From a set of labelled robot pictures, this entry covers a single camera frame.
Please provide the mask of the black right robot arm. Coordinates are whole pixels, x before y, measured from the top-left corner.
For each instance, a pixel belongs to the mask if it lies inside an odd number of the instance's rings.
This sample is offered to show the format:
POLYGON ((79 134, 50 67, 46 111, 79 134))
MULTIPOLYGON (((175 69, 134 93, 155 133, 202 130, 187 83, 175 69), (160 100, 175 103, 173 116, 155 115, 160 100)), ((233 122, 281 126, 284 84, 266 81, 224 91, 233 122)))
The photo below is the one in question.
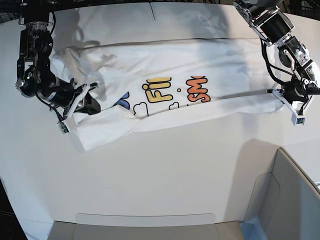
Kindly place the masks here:
POLYGON ((98 114, 101 106, 90 95, 97 83, 78 85, 74 78, 64 81, 51 71, 53 31, 48 30, 48 25, 57 23, 55 7, 58 3, 57 0, 20 2, 18 23, 25 29, 20 32, 15 87, 24 97, 36 97, 46 105, 67 131, 67 118, 74 113, 98 114))

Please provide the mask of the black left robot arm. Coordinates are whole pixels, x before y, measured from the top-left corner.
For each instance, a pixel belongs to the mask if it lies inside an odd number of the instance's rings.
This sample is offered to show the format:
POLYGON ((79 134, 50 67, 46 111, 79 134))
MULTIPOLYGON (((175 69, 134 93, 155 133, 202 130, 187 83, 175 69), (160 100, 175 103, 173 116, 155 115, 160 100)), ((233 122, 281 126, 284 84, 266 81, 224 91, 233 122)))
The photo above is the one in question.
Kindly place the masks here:
POLYGON ((280 90, 273 90, 284 104, 292 106, 302 103, 299 110, 293 110, 296 124, 305 120, 304 111, 311 103, 314 95, 320 93, 320 69, 310 58, 309 50, 293 36, 294 25, 279 9, 278 0, 235 0, 233 6, 246 21, 248 26, 258 35, 261 43, 261 54, 270 77, 279 85, 280 90), (267 48, 276 46, 279 60, 289 68, 290 81, 277 78, 273 70, 281 68, 271 64, 267 48))

